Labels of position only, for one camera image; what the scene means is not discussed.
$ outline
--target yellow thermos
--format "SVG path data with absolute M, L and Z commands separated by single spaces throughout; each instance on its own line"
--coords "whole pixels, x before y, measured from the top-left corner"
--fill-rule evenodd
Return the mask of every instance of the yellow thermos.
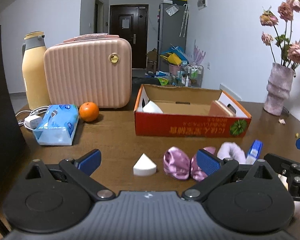
M 22 46 L 22 75 L 29 108 L 50 105 L 43 55 L 47 50 L 43 32 L 29 33 Z

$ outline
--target red cardboard box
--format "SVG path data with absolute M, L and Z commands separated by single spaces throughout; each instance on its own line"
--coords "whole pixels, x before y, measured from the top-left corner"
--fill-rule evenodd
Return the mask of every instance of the red cardboard box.
M 150 100 L 163 114 L 143 112 L 143 106 Z M 232 106 L 236 117 L 208 116 L 213 100 Z M 243 137 L 251 115 L 222 90 L 144 84 L 135 104 L 134 120 L 136 135 Z

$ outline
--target pink satin scrunchie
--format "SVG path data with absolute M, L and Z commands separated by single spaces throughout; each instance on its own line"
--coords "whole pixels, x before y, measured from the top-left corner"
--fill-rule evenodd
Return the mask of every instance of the pink satin scrunchie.
M 206 151 L 214 154 L 215 147 L 205 147 Z M 197 154 L 195 154 L 191 160 L 189 157 L 179 148 L 171 147 L 167 150 L 163 156 L 163 170 L 164 172 L 176 179 L 188 179 L 191 176 L 197 181 L 201 181 L 207 177 L 199 166 L 197 165 Z

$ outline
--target doorway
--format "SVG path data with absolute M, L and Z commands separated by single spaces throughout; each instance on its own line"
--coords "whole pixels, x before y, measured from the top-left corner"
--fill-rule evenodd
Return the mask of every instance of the doorway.
M 146 68 L 148 7 L 148 4 L 110 6 L 110 34 L 130 43 L 134 69 Z
M 93 33 L 103 33 L 103 13 L 104 5 L 100 0 L 95 0 Z

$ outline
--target thermos lid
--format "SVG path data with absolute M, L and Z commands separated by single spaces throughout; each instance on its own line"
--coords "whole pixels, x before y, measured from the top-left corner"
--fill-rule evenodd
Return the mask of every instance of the thermos lid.
M 33 38 L 33 37 L 38 37 L 44 35 L 43 32 L 33 32 L 33 33 L 29 33 L 25 36 L 25 40 L 29 39 L 29 38 Z

